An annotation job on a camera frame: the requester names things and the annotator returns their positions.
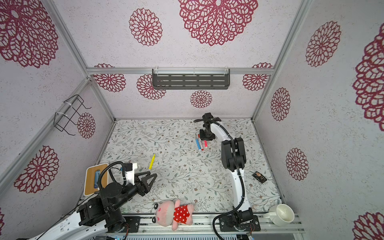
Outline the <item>blue highlighter pen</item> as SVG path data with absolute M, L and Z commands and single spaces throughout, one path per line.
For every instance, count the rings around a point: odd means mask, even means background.
M 201 145 L 200 145 L 200 141 L 198 140 L 197 137 L 195 137 L 195 141 L 196 141 L 196 144 L 197 144 L 197 147 L 198 147 L 198 150 L 201 151 L 202 148 L 201 148 Z

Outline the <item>white red-tip marker pen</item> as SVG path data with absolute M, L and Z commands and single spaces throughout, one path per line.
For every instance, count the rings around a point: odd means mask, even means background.
M 199 145 L 200 145 L 201 151 L 203 151 L 205 145 L 203 144 L 203 142 L 202 142 L 202 140 L 201 140 L 201 138 L 200 138 L 200 134 L 198 134 L 198 141 L 199 141 Z

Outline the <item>yellow highlighter pen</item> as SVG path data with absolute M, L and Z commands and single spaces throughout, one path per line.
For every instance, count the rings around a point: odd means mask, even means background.
M 156 159 L 156 155 L 154 154 L 152 159 L 151 159 L 150 165 L 149 165 L 149 170 L 152 170 L 154 162 L 155 162 L 155 159 Z

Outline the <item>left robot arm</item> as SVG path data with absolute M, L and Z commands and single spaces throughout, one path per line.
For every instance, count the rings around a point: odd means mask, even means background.
M 95 197 L 86 199 L 70 215 L 31 239 L 87 240 L 99 234 L 118 232 L 127 226 L 120 207 L 136 195 L 148 194 L 156 178 L 157 174 L 147 171 L 135 174 L 133 184 L 121 186 L 117 182 L 110 183 Z

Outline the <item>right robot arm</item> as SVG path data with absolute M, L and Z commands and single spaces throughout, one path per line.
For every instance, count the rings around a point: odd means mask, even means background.
M 211 113 L 204 114 L 200 119 L 194 120 L 195 123 L 203 122 L 200 130 L 202 141 L 221 142 L 221 160 L 224 169 L 231 176 L 233 189 L 233 209 L 214 217 L 212 227 L 218 239 L 223 237 L 216 229 L 216 221 L 220 218 L 231 216 L 233 227 L 239 228 L 246 224 L 253 224 L 254 213 L 247 196 L 245 184 L 245 164 L 247 163 L 244 140 L 233 137 L 222 124 L 220 118 L 214 117 Z

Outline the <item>white wooden-top box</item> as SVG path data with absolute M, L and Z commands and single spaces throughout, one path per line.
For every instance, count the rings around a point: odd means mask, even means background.
M 106 169 L 108 164 L 99 164 L 87 168 L 83 196 L 88 197 L 99 191 L 98 180 L 101 172 Z

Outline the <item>pink plush pig toy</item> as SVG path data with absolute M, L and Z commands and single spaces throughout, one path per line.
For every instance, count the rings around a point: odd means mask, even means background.
M 152 218 L 152 223 L 162 227 L 171 226 L 173 231 L 176 231 L 179 225 L 192 225 L 193 213 L 195 205 L 181 205 L 180 200 L 165 201 L 160 204 L 155 204 L 155 216 Z

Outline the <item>small dark brown object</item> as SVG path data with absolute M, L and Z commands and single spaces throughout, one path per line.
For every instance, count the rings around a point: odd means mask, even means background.
M 253 173 L 253 177 L 258 181 L 260 182 L 261 184 L 265 183 L 268 179 L 263 175 L 261 174 L 260 172 L 256 171 Z

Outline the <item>white cup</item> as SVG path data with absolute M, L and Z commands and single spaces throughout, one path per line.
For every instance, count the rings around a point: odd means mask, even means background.
M 279 204 L 272 206 L 263 218 L 271 220 L 278 227 L 284 227 L 294 221 L 295 213 L 288 205 Z

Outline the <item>dark grey wall shelf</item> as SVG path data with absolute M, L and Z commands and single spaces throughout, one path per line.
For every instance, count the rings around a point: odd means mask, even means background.
M 230 70 L 152 70 L 152 86 L 156 90 L 227 90 Z

